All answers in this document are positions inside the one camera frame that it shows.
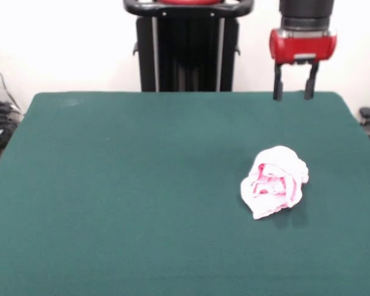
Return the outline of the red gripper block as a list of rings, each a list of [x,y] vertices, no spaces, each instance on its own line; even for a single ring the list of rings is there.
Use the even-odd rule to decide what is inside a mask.
[[[313,61],[306,81],[304,99],[312,99],[315,92],[319,62],[328,60],[337,45],[337,35],[330,31],[287,31],[273,29],[269,37],[269,50],[274,64],[273,100],[282,99],[283,83],[281,64]]]

